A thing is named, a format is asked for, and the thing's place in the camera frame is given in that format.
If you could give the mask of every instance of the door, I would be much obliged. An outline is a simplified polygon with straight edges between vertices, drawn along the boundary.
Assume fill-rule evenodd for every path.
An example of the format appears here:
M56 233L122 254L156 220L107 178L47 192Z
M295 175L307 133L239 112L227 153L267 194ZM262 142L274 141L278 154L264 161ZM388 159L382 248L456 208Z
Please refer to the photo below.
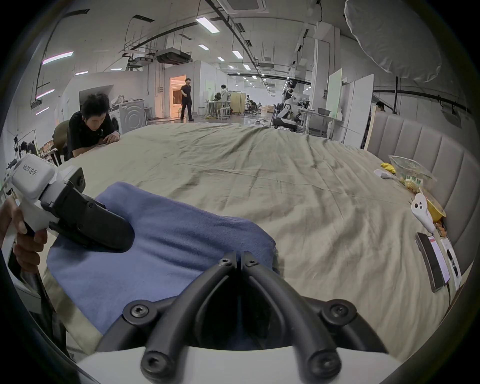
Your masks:
M179 118L181 113L180 88L185 85L186 75L170 77L170 117Z

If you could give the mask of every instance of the finger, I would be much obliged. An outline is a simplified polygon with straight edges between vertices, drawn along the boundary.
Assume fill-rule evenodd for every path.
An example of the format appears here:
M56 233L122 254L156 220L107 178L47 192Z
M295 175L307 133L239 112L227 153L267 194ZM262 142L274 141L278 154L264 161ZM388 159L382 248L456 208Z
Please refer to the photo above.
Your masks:
M17 234L16 243L26 251L42 252L43 244L37 243L32 236Z
M27 271L27 272L31 272L31 273L37 273L38 272L38 268L37 268L36 265L27 263L27 262L25 262L25 261L23 261L22 259L19 259L19 258L17 258L17 262L20 265L20 267L22 267L22 269Z
M40 231L35 232L35 236L33 236L33 240L38 244L46 244L48 240L47 230L42 229Z
M17 203L14 199L7 199L5 201L8 207L8 213L12 218L13 224L15 228L20 233L27 233L27 227L25 226L24 222L24 215L22 214L22 210L18 207Z
M17 256L17 259L22 260L25 263L39 265L40 264L40 256L38 253L26 251L18 244L13 246L13 254Z

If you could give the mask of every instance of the chair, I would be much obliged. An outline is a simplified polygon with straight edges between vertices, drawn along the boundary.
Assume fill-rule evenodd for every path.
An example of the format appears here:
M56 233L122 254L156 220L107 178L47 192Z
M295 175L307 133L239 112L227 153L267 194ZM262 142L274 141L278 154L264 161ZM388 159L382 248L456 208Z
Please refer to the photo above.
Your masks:
M63 148L67 143L67 132L68 132L69 122L70 122L69 120L62 121L59 125L57 125L57 127L53 131L53 136L52 136L53 147L57 150L55 155L57 157L57 161L59 165L61 164L60 155L65 156L65 154L63 153Z

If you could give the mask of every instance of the black shirt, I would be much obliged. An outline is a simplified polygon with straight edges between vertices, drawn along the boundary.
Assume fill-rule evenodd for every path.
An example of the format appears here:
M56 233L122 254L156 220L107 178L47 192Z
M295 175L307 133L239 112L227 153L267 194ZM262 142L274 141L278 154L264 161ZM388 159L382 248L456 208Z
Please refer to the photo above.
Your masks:
M103 120L102 125L100 125L100 128L93 131L85 124L82 119L82 113L80 111L75 112L70 118L68 124L67 157L73 157L72 151L74 149L88 148L98 144L100 139L105 138L114 131L115 129L113 129L112 120L108 113L105 115L105 119Z
M183 85L182 88L180 88L183 92L187 94L187 97L182 95L181 99L183 100L191 100L192 97L190 96L190 92L192 91L192 86L191 85Z

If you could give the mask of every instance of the dark hair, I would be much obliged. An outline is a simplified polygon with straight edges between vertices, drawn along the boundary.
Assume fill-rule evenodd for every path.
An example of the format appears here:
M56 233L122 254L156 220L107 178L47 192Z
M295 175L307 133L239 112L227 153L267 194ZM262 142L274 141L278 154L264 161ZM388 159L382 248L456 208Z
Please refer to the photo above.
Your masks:
M110 101L104 93L88 95L87 100L82 105L82 116L88 120L92 116L101 116L102 113L107 114L109 108Z

